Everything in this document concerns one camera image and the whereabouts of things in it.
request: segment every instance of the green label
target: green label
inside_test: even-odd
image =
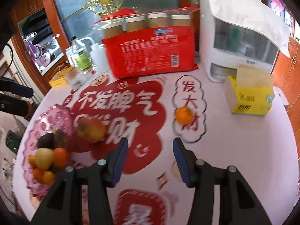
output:
[[[77,55],[75,55],[74,59],[81,70],[84,70],[91,65],[89,61],[89,54],[86,49],[83,49]]]

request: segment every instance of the white cloth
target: white cloth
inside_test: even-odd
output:
[[[259,0],[209,0],[209,5],[215,18],[264,35],[290,58],[287,24]]]

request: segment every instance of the small yellow box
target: small yellow box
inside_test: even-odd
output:
[[[232,113],[266,115],[272,107],[274,92],[271,87],[237,87],[236,77],[228,76],[224,89]]]
[[[74,67],[68,67],[62,71],[57,72],[54,77],[49,81],[49,85],[53,88],[67,86],[68,83],[64,78],[64,75],[68,74],[74,69]]]

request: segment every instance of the fruit basket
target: fruit basket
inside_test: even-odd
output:
[[[37,150],[38,139],[51,132],[53,129],[62,130],[66,137],[71,140],[73,134],[73,121],[69,108],[55,105],[50,107],[46,112],[42,113],[34,122],[32,129],[29,131],[28,138],[25,141],[23,151],[22,168],[24,170],[24,179],[27,182],[27,187],[32,191],[33,195],[42,199],[50,189],[49,185],[40,184],[33,178],[33,168],[28,162],[28,158],[35,155]]]

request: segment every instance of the apple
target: apple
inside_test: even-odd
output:
[[[106,127],[97,118],[81,118],[77,123],[77,136],[89,144],[95,144],[103,140],[106,135]]]

